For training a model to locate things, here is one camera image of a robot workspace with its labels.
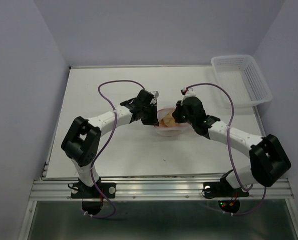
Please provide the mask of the white mesh laundry bag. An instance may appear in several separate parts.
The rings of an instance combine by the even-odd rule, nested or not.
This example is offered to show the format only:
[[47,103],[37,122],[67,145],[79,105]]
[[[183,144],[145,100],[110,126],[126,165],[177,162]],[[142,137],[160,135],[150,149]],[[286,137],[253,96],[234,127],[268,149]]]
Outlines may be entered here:
[[[169,112],[174,112],[175,107],[174,106],[167,106],[165,108],[159,109],[157,111],[157,117],[160,122],[162,118],[164,118]],[[163,137],[175,137],[180,134],[182,134],[185,130],[187,130],[189,127],[188,123],[178,123],[178,126],[176,127],[162,127],[160,126],[155,126],[154,129],[157,134]]]

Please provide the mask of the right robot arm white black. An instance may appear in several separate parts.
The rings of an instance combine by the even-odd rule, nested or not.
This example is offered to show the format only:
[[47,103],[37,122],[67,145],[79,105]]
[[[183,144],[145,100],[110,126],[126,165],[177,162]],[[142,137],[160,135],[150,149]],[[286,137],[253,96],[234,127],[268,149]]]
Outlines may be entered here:
[[219,181],[208,183],[207,193],[230,195],[252,184],[271,187],[290,168],[280,141],[272,134],[259,136],[229,127],[219,118],[206,114],[201,100],[192,96],[179,100],[172,114],[176,123],[188,123],[194,131],[208,140],[227,145],[247,156],[250,164],[237,169],[233,167]]

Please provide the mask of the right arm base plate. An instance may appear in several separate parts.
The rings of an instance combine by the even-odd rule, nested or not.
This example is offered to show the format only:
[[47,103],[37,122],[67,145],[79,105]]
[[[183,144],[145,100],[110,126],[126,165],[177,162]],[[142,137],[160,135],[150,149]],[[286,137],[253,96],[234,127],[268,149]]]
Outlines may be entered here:
[[203,183],[201,194],[206,199],[231,197],[246,198],[249,196],[249,193],[244,192],[241,187],[232,188],[229,183],[223,178],[217,181],[205,181]]

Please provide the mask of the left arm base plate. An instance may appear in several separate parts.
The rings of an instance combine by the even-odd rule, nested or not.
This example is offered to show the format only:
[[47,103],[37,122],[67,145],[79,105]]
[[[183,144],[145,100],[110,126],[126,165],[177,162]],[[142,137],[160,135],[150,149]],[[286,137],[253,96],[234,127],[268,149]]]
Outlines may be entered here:
[[[99,199],[103,196],[95,186],[88,187],[82,182],[71,182],[68,184],[72,199]],[[101,182],[98,185],[100,191],[109,199],[115,198],[116,184],[114,182]]]

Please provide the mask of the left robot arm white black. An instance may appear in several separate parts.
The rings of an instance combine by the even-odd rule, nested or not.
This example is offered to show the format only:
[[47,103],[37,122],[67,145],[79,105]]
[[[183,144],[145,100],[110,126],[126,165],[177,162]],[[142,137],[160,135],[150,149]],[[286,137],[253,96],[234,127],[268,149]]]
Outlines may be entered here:
[[120,103],[102,115],[85,119],[75,118],[64,137],[61,149],[73,162],[79,175],[77,183],[69,184],[73,194],[83,191],[95,197],[100,191],[100,180],[94,161],[98,154],[100,138],[113,134],[117,127],[140,120],[143,125],[158,126],[157,91],[140,90],[135,98]]

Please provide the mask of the beige bra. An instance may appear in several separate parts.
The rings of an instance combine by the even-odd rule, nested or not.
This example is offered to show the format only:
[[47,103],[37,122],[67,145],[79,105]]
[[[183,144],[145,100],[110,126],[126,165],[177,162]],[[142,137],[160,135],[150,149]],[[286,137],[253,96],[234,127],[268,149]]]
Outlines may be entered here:
[[172,116],[172,112],[169,112],[164,118],[162,118],[159,124],[164,128],[173,128],[178,126],[178,123],[175,122],[175,119]]

